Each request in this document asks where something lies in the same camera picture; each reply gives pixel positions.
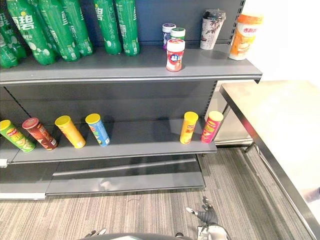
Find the bottle cap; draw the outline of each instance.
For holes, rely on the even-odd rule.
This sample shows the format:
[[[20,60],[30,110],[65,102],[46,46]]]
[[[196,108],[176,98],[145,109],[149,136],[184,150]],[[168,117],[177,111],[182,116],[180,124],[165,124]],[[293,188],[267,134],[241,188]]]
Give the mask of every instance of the bottle cap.
[[[262,24],[264,16],[258,14],[241,14],[237,21],[241,24]]]
[[[177,26],[173,23],[165,23],[162,25],[162,32],[164,33],[170,33],[171,29],[176,28]]]
[[[209,118],[216,122],[221,122],[224,119],[224,115],[219,111],[209,112]]]
[[[98,113],[92,113],[85,118],[85,122],[87,124],[96,124],[100,121],[100,115]]]
[[[171,29],[171,37],[184,37],[186,35],[186,30],[182,27],[175,27]]]
[[[195,112],[193,111],[187,111],[185,114],[184,114],[184,119],[195,124],[198,120],[198,114],[196,114]]]
[[[38,123],[39,123],[39,119],[37,117],[31,117],[22,123],[22,127],[24,129],[32,129],[35,126],[37,126]]]
[[[64,116],[58,117],[54,121],[54,124],[57,125],[58,127],[62,127],[67,125],[69,122],[71,122],[71,117],[69,117],[68,115],[64,115]]]
[[[182,52],[185,46],[186,43],[182,39],[169,39],[166,42],[166,49],[170,52]]]
[[[10,120],[2,120],[0,121],[0,131],[5,130],[6,128],[8,128],[11,124]]]

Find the pink chip can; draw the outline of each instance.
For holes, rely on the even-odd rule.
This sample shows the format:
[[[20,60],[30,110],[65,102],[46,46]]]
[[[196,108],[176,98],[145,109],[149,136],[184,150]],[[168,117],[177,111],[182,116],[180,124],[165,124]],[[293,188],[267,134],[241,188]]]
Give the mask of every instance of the pink chip can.
[[[219,125],[221,121],[224,119],[224,116],[219,111],[211,111],[209,112],[208,119],[206,120],[202,136],[201,142],[204,144],[209,144],[212,142],[212,139],[217,135]]]
[[[182,68],[182,57],[185,51],[185,41],[182,39],[170,39],[166,43],[167,61],[166,69],[178,72]]]

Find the can lid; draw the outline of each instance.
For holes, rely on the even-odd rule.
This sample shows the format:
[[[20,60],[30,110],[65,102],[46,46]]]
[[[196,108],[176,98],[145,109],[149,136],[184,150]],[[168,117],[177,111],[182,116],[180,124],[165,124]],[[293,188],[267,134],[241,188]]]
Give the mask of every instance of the can lid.
[[[187,111],[185,114],[184,114],[184,119],[187,120],[187,121],[190,121],[190,122],[193,122],[193,123],[196,123],[196,121],[198,120],[198,114],[196,114],[195,112],[193,111]]]
[[[100,121],[100,115],[98,113],[92,113],[85,118],[85,122],[87,124],[96,124]]]
[[[204,19],[209,20],[226,20],[226,12],[218,9],[206,9],[202,15]]]
[[[22,123],[22,127],[24,129],[32,129],[34,128],[35,126],[37,126],[39,123],[39,119],[37,117],[31,117],[31,118],[28,118],[27,120],[25,120],[23,123]]]
[[[162,32],[170,33],[171,29],[176,28],[177,26],[173,23],[165,23],[162,25]]]
[[[169,39],[166,42],[166,49],[170,52],[182,52],[185,46],[186,43],[182,39]]]
[[[170,35],[172,37],[184,37],[186,35],[186,30],[182,27],[175,27],[171,29]]]
[[[224,119],[224,115],[219,111],[211,111],[209,112],[209,118],[213,121],[221,122]]]
[[[10,120],[2,120],[0,121],[0,131],[5,130],[6,128],[8,128],[11,124]]]
[[[264,21],[264,16],[260,15],[260,14],[250,14],[250,13],[246,13],[246,14],[241,14],[238,19],[237,22],[241,23],[241,24],[262,24],[262,22]]]
[[[68,124],[69,122],[71,122],[71,117],[69,117],[68,115],[64,115],[64,116],[58,117],[54,121],[54,124],[57,125],[58,127],[62,127],[64,125]]]

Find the red chip can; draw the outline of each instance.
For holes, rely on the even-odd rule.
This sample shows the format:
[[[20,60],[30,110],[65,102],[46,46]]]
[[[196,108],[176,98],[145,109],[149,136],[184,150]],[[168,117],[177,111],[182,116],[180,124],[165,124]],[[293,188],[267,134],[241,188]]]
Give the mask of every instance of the red chip can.
[[[27,130],[46,150],[55,149],[58,142],[49,134],[36,117],[25,120],[22,127]]]

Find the blue chip can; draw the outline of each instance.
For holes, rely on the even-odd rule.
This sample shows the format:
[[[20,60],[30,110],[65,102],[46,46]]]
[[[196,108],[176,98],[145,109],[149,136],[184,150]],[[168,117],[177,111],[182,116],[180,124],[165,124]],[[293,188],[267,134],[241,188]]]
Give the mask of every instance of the blue chip can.
[[[92,113],[85,118],[85,122],[89,125],[95,139],[101,147],[108,146],[110,138],[107,134],[104,124],[101,121],[101,117],[97,113]]]

